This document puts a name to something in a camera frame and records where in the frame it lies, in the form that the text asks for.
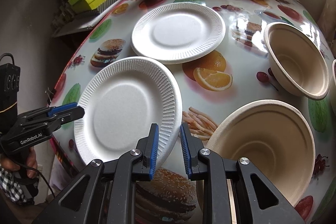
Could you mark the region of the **checkered sleeve forearm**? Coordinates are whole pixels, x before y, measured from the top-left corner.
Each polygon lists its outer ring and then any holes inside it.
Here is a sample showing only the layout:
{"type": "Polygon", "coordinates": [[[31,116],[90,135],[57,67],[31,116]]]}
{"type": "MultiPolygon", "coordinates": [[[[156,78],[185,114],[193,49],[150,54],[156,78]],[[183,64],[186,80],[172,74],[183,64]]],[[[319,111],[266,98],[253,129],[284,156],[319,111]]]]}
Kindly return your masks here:
{"type": "Polygon", "coordinates": [[[1,191],[17,205],[33,205],[34,198],[29,198],[23,191],[23,187],[14,179],[14,172],[19,169],[20,166],[16,165],[14,170],[5,169],[5,166],[1,165],[1,191]]]}

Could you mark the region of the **person left hand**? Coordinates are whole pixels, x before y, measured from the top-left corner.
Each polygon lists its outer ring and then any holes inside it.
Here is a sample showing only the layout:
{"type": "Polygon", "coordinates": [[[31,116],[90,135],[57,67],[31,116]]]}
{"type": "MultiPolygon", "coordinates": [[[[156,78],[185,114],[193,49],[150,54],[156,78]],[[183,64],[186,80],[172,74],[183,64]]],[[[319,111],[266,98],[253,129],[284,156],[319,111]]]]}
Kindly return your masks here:
{"type": "MultiPolygon", "coordinates": [[[[33,169],[38,168],[38,163],[37,163],[37,155],[34,150],[34,147],[30,147],[30,152],[26,159],[24,160],[23,165],[28,166],[33,169]]],[[[21,166],[15,164],[12,160],[10,160],[8,157],[5,155],[1,155],[1,167],[6,170],[7,172],[15,172],[20,170],[21,166]]],[[[27,171],[27,177],[29,178],[35,178],[37,176],[37,173],[34,170],[26,169],[27,171]]]]}

